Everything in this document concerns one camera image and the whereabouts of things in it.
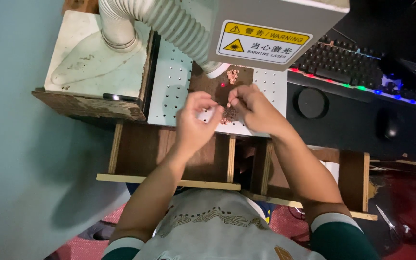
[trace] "flexible duct hose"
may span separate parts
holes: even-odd
[[[136,18],[196,61],[208,77],[215,78],[229,67],[208,61],[209,32],[174,0],[99,0],[99,11],[103,38],[116,51],[133,48]]]

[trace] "light blue wall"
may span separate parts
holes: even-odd
[[[95,180],[113,133],[56,114],[43,86],[63,0],[0,0],[0,260],[41,260],[129,197]]]

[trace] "hand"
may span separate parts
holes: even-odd
[[[253,131],[278,135],[288,121],[263,95],[256,84],[238,86],[229,93],[229,103]]]
[[[208,123],[197,119],[197,112],[215,107],[215,112]],[[197,91],[190,93],[185,107],[176,114],[176,147],[187,159],[202,148],[211,139],[222,119],[224,108],[211,99],[211,95]]]

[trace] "laser warning symbol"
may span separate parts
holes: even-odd
[[[235,26],[234,28],[232,28],[232,29],[230,30],[230,32],[240,33],[239,27],[238,27],[238,26]]]
[[[223,48],[224,50],[233,50],[233,51],[239,51],[244,52],[242,44],[240,43],[240,39],[237,39],[231,43],[229,43],[227,46]]]

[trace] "black mouse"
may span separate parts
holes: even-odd
[[[378,111],[376,132],[380,139],[392,140],[399,136],[403,124],[402,116],[392,109],[382,108]]]

